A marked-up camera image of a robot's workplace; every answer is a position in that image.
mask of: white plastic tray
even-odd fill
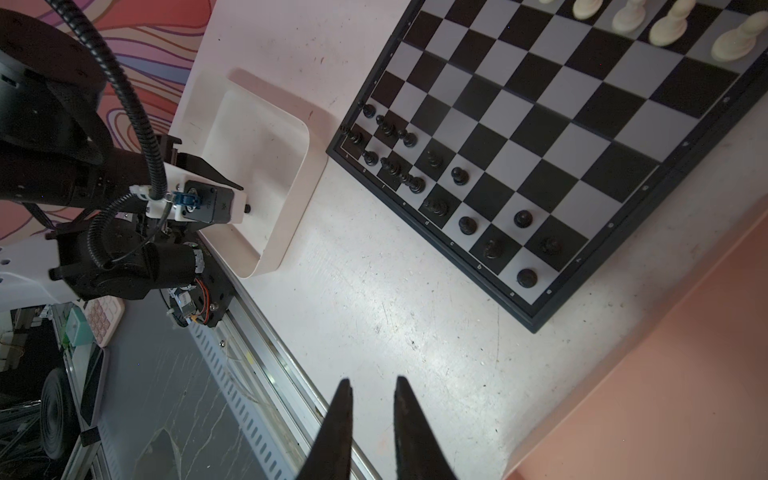
[[[304,122],[226,78],[201,73],[180,123],[179,151],[204,158],[242,185],[251,206],[239,224],[201,231],[239,277],[275,270],[328,157]]]

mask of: white chess piece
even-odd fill
[[[627,5],[616,12],[613,29],[616,33],[629,33],[645,20],[645,0],[627,0]]]
[[[732,61],[742,58],[755,48],[755,37],[768,28],[768,12],[751,15],[739,28],[723,33],[712,45],[712,58]]]
[[[586,20],[600,10],[603,0],[576,0],[574,2],[574,17]]]
[[[672,5],[667,16],[656,22],[650,29],[650,43],[657,47],[665,47],[683,36],[688,28],[685,19],[696,6],[696,0],[677,0]]]

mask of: black pawn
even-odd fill
[[[402,140],[402,144],[408,148],[414,147],[416,145],[416,141],[418,140],[414,134],[406,131],[405,129],[397,132],[397,137]]]
[[[520,286],[523,288],[531,288],[536,282],[538,282],[538,276],[536,275],[536,272],[530,268],[525,268],[518,272],[518,283],[520,283]]]
[[[458,219],[458,229],[464,235],[472,235],[478,229],[478,223],[470,217],[461,217]]]
[[[426,182],[423,178],[414,177],[411,174],[400,175],[400,181],[403,185],[410,188],[414,194],[420,194],[424,191],[424,187],[426,187]]]
[[[488,243],[485,244],[485,249],[483,250],[482,254],[485,258],[499,258],[502,253],[504,252],[504,248],[502,247],[502,243],[498,240],[489,240]]]
[[[387,137],[391,137],[395,134],[395,125],[392,125],[388,121],[384,120],[382,115],[376,117],[376,124],[379,125],[379,128],[382,129],[382,133]]]
[[[362,114],[365,118],[373,118],[373,115],[376,114],[376,107],[371,104],[365,104],[362,107]]]
[[[451,170],[451,177],[453,177],[453,183],[457,185],[464,185],[469,181],[469,174],[460,167],[455,167]]]
[[[448,204],[443,200],[424,200],[424,208],[438,217],[448,213]]]
[[[342,133],[342,135],[345,135],[347,138],[349,138],[349,141],[355,145],[362,142],[362,134],[358,131],[351,131],[346,125],[339,127],[339,131]]]
[[[427,151],[427,163],[430,167],[440,168],[440,165],[442,165],[442,157],[431,150]]]
[[[515,214],[515,225],[520,228],[528,228],[533,223],[533,215],[527,210],[520,210]]]
[[[379,163],[379,155],[373,151],[364,151],[362,153],[362,159],[366,162],[366,165],[376,165]]]
[[[541,251],[547,255],[557,255],[561,250],[563,250],[563,247],[556,238],[545,238],[541,242]]]
[[[388,158],[382,158],[382,168],[390,175],[400,175],[400,164]]]

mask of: colorful patterned wall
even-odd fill
[[[167,133],[187,83],[216,0],[75,0],[122,63],[156,132]],[[16,10],[69,32],[43,0],[0,0]],[[120,101],[108,85],[99,114],[117,146],[139,151]],[[79,209],[47,207],[54,221],[73,219]],[[0,200],[0,245],[42,232],[21,205]]]

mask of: chess piece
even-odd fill
[[[453,183],[457,185],[466,185],[469,181],[469,174],[466,170],[460,167],[454,167],[451,170],[451,177],[453,177]]]
[[[424,209],[428,212],[444,217],[448,213],[448,204],[443,200],[424,200]]]
[[[373,151],[364,151],[362,153],[362,159],[366,162],[366,165],[376,165],[379,163],[379,155],[376,154],[376,152]]]
[[[430,167],[440,168],[440,165],[442,165],[442,157],[431,150],[427,151],[427,163]]]
[[[611,25],[616,33],[629,33],[639,27],[645,19],[645,0],[627,0],[627,4],[616,12]]]
[[[415,146],[416,141],[418,140],[418,138],[416,138],[414,134],[412,134],[409,131],[406,131],[405,128],[397,132],[397,138],[402,140],[402,144],[408,148]]]
[[[504,247],[499,240],[489,240],[485,244],[485,249],[482,251],[482,256],[489,259],[499,258],[504,253]]]
[[[603,0],[576,0],[573,12],[577,20],[586,20],[600,10]]]
[[[382,158],[382,168],[390,175],[400,175],[400,163],[397,161],[391,161],[384,157]]]
[[[392,125],[388,121],[384,120],[382,115],[376,117],[376,124],[379,125],[379,128],[382,129],[382,133],[387,137],[391,137],[395,134],[395,125]]]
[[[528,228],[533,223],[533,215],[527,210],[520,210],[515,214],[515,225],[520,228]]]
[[[723,33],[712,45],[712,58],[717,61],[733,61],[742,58],[755,48],[755,37],[768,27],[768,12],[751,15],[739,28]]]
[[[667,16],[659,20],[650,29],[648,38],[657,47],[666,47],[683,36],[688,28],[686,20],[690,11],[696,6],[696,0],[677,0],[672,4]]]
[[[349,141],[351,141],[355,145],[359,145],[362,143],[362,134],[358,131],[351,131],[349,127],[346,125],[342,125],[339,127],[339,131],[342,135],[346,136]]]
[[[472,235],[478,229],[478,223],[470,217],[461,217],[458,219],[458,229],[464,235]]]
[[[531,288],[538,282],[538,275],[530,268],[524,268],[518,272],[518,283],[523,288]]]
[[[541,242],[541,251],[547,255],[557,255],[562,250],[563,247],[556,238],[545,238],[544,241]]]
[[[365,104],[362,106],[362,115],[365,118],[373,118],[373,115],[376,114],[376,107],[374,107],[371,104]]]
[[[423,178],[414,177],[411,174],[400,175],[400,181],[403,185],[410,188],[414,194],[420,194],[424,191],[424,187],[426,187],[426,182]]]

